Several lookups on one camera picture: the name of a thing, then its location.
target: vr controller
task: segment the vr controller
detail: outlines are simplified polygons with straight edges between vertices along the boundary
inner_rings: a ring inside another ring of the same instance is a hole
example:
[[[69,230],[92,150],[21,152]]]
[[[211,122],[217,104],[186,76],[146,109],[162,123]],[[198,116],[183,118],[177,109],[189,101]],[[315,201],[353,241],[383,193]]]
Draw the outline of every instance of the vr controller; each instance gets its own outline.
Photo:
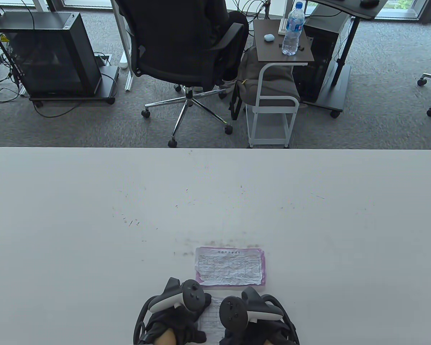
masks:
[[[260,296],[251,286],[241,293],[241,298],[226,297],[220,305],[219,317],[222,325],[234,333],[243,332],[249,322],[257,323],[258,320],[278,321],[283,319],[285,325],[290,329],[288,340],[300,345],[296,327],[289,319],[283,306],[271,295]]]
[[[179,279],[169,278],[163,293],[150,297],[142,307],[135,324],[133,344],[138,344],[140,337],[145,332],[144,318],[147,310],[156,313],[182,305],[191,312],[199,312],[204,307],[204,301],[203,288],[197,281],[189,279],[181,284]]]

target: black pants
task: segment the black pants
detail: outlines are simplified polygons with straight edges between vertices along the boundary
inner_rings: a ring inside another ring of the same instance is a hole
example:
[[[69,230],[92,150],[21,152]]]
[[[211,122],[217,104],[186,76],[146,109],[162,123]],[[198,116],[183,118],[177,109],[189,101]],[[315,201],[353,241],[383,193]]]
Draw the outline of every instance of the black pants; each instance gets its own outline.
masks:
[[[241,58],[243,56],[243,52],[246,46],[246,41],[249,36],[249,24],[247,22],[246,16],[243,15],[243,13],[235,10],[233,12],[229,12],[228,16],[228,20],[220,27],[220,32],[222,36],[227,33],[228,29],[230,28],[230,26],[232,26],[233,23],[239,23],[243,25],[243,38],[241,39],[241,44],[236,53],[235,64],[233,66],[230,66],[223,75],[223,79],[225,81],[230,81],[237,77],[238,67],[240,66]]]

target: computer mouse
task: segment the computer mouse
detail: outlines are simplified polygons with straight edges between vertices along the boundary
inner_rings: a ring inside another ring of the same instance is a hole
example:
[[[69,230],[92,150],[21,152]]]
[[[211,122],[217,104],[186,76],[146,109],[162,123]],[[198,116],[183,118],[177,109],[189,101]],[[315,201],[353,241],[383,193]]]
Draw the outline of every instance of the computer mouse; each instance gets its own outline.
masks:
[[[264,38],[264,39],[265,39],[265,41],[267,41],[267,42],[274,41],[274,35],[272,35],[271,33],[267,33],[265,36],[263,36],[263,38]]]
[[[362,8],[374,8],[377,7],[380,0],[361,0],[360,7]]]

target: keyboard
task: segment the keyboard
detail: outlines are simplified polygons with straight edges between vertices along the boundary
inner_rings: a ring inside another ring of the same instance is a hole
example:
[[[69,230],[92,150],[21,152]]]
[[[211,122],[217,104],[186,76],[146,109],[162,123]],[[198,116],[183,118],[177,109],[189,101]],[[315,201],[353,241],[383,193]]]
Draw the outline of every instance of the keyboard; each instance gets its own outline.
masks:
[[[287,18],[281,18],[281,23],[279,23],[278,35],[281,35],[281,36],[286,35],[286,25],[287,25]]]

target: black office chair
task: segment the black office chair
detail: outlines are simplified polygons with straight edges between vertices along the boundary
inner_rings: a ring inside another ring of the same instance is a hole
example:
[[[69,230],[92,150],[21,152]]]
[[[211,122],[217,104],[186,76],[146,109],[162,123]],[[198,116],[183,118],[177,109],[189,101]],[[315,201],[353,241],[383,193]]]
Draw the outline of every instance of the black office chair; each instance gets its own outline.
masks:
[[[148,118],[152,107],[184,103],[168,146],[177,147],[176,132],[188,107],[194,104],[222,122],[225,133],[231,134],[232,126],[197,98],[225,92],[212,89],[222,83],[224,71],[234,63],[243,26],[234,23],[225,36],[211,46],[210,23],[200,0],[116,2],[129,26],[131,65],[135,75],[148,74],[184,87],[185,97],[150,103],[142,110],[142,116]],[[194,87],[202,87],[203,92],[194,93]]]

